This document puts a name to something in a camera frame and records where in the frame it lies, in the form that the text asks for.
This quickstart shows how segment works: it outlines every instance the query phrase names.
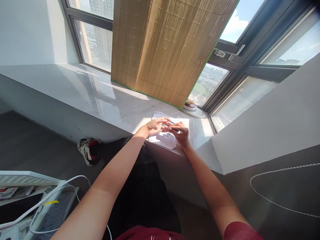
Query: cloud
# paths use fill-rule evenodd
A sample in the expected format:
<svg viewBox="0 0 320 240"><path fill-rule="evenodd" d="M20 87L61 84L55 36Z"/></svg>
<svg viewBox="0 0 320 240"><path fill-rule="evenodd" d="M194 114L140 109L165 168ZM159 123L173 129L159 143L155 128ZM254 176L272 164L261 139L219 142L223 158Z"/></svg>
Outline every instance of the cloud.
<svg viewBox="0 0 320 240"><path fill-rule="evenodd" d="M303 50L305 50L305 49L306 49L305 47L299 48L299 49L296 50L296 52L301 52L301 51L303 51Z"/></svg>
<svg viewBox="0 0 320 240"><path fill-rule="evenodd" d="M247 20L239 20L237 9L234 10L226 28L224 29L221 39L235 43L246 29L249 22Z"/></svg>
<svg viewBox="0 0 320 240"><path fill-rule="evenodd" d="M312 44L311 46L308 47L308 49L314 49L320 46L320 42L317 42L315 44Z"/></svg>

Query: person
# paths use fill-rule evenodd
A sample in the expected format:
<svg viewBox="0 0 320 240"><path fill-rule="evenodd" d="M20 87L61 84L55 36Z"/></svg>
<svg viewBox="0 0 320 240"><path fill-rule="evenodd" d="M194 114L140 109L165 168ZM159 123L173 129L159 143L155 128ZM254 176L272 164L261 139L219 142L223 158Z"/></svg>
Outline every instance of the person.
<svg viewBox="0 0 320 240"><path fill-rule="evenodd" d="M172 124L167 117L153 119L130 139L105 145L90 139L79 141L78 149L88 166L96 165L101 157L106 165L51 239L109 239L108 225L117 240L183 240L157 164L144 146L146 138L158 132L172 133L184 150L221 238L261 240L190 145L188 128L183 122Z"/></svg>

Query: cable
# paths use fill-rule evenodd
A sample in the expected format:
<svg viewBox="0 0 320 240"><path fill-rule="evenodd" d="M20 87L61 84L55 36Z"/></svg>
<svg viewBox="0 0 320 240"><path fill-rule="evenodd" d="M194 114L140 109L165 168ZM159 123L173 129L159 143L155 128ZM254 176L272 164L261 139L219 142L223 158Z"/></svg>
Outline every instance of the cable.
<svg viewBox="0 0 320 240"><path fill-rule="evenodd" d="M19 218L17 218L15 221L13 222L8 222L8 223L3 223L3 224L0 224L0 230L1 229L4 229L4 228L8 228L8 227L12 227L13 225L17 224L18 222L20 222L22 219L24 219L29 213L31 213L33 210L35 210L37 207L39 207L40 205L42 205L48 198L50 198L54 193L56 193L58 190L60 190L59 187L63 186L63 185L66 185L67 183L71 182L72 180L76 179L76 178L79 178L79 177L83 177L85 178L88 183L89 183L89 186L91 187L91 184L90 184L90 181L89 179L87 179L86 176L83 176L83 175L79 175L79 176L76 176L76 177L73 177L71 179L69 179L68 181L65 181L63 183L60 183L58 184L58 186L53 190L51 191L44 199L42 199L40 202L38 202L36 205L34 205L32 208L30 208L28 211L26 211L24 214L22 214Z"/></svg>
<svg viewBox="0 0 320 240"><path fill-rule="evenodd" d="M43 233L50 233L50 232L55 232L55 231L57 231L58 229L54 229L54 230L50 230L50 231L46 231L46 232L36 232L36 231L33 231L33 230L31 229L31 227L32 227L33 222L34 222L35 219L38 217L40 211L41 211L42 208L43 208L42 204L43 204L46 200L48 200L48 199L49 199L54 193L56 193L57 191L60 191L61 189L66 188L66 187L73 187L74 190L75 190L75 192L76 192L77 199L78 199L78 201L80 202L79 197L78 197L78 194L77 194L77 191L76 191L76 188L75 188L74 186L72 186L72 185L64 186L64 185L66 185L67 183L69 183L69 182L71 182L71 181L73 181L74 179L79 178L79 177L85 178L85 179L88 181L89 187L91 187L91 184L90 184L89 179L88 179L86 176L84 176L84 175L79 175L79 176L73 177L73 178L71 178L71 179L69 179L69 180L67 180L67 181L65 181L65 182L63 182L63 183L59 183L59 184L57 185L57 187L56 187L54 190L52 190L44 199L42 199L40 202L38 202L36 205L34 205L32 208L30 208L30 209L29 209L28 211L26 211L24 214L22 214L22 215L21 215L19 218L17 218L15 221L0 224L0 230L1 230L1 229L8 228L8 227L11 227L11 226L19 223L19 222L20 222L22 219L24 219L29 213L31 213L33 210L35 210L36 208L38 208L37 211L36 211L36 213L34 214L32 220L31 220L31 223L30 223L30 226L29 226L29 231L30 231L31 233L35 233L35 234L43 234ZM107 225L107 228L108 228L108 231L109 231L109 234L110 234L110 240L112 240L111 231L110 231L108 225Z"/></svg>
<svg viewBox="0 0 320 240"><path fill-rule="evenodd" d="M257 174L257 175L254 175L253 177L250 178L250 187L258 194L260 195L261 197L263 197L264 199L266 199L267 201L281 207L281 208L284 208L286 210L289 210L291 212L295 212L295 213L300 213L300 214L303 214L303 215L307 215L307 216L310 216L310 217L315 217L315 218L320 218L320 216L317 216L317 215L312 215L312 214L308 214L308 213L303 213L303 212L299 212L299 211L296 211L296 210L292 210L290 208L286 208L286 207L283 207L273 201L271 201L270 199L262 196L260 193L258 193L252 186L252 179L254 179L255 177L258 177L258 176L261 176L261 175L264 175L264 174L268 174L268 173L274 173L274 172L280 172L280 171L286 171L286 170L292 170L292 169L297 169L297 168L303 168L303 167L312 167L312 166L317 166L317 165L320 165L320 163L313 163L313 164L307 164L307 165L302 165L302 166L297 166L297 167L289 167L289 168L282 168L282 169L279 169L279 170L274 170L274 171L269 171L269 172L264 172L264 173L260 173L260 174Z"/></svg>
<svg viewBox="0 0 320 240"><path fill-rule="evenodd" d="M73 188L74 188L74 191L75 191L75 193L76 193L77 199L78 199L78 201L80 202L79 197L78 197L77 190L76 190L76 188L75 188L74 186L72 186L72 185L64 186L64 187L60 188L60 190L63 189L63 188L67 188L67 187L73 187ZM30 225L29 225L29 231L30 231L31 233L33 233L33 234L43 234L43 233L51 233L51 232L57 231L59 228L54 229L54 230L50 230L50 231L44 231L44 232L37 232L37 231L33 231L33 230L32 230L32 225L33 225L34 221L37 219L37 217L38 217L38 215L40 214L40 212L42 211L42 209L43 209L43 205L41 205L41 206L37 209L36 213L33 215L33 218L32 218L31 223L30 223Z"/></svg>

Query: hand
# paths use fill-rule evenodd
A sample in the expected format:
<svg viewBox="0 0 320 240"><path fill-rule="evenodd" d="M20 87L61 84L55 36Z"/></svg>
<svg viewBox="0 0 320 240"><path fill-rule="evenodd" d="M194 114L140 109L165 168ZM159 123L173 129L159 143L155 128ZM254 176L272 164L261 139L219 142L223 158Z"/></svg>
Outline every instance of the hand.
<svg viewBox="0 0 320 240"><path fill-rule="evenodd" d="M175 128L175 129L179 130L180 132L176 133L171 128ZM183 122L172 124L169 127L169 132L172 133L176 137L177 142L180 144L180 146L182 148L187 148L190 146L189 129L184 126Z"/></svg>
<svg viewBox="0 0 320 240"><path fill-rule="evenodd" d="M149 135L156 134L158 132L168 132L169 127L163 126L162 124L172 125L169 118L156 118L148 122L147 124L143 125L138 132L142 132L145 137L147 138Z"/></svg>

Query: black shorts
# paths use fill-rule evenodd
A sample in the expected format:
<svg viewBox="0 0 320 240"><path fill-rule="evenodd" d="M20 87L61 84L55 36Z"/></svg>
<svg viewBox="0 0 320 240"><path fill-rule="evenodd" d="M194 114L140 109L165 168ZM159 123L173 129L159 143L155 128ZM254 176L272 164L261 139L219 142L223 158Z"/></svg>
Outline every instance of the black shorts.
<svg viewBox="0 0 320 240"><path fill-rule="evenodd" d="M128 141L129 138L122 138L98 147L97 151L105 165ZM120 191L108 222L113 239L137 225L181 233L180 220L169 201L166 186L160 178L158 165L144 145ZM109 232L106 229L103 239L109 238Z"/></svg>

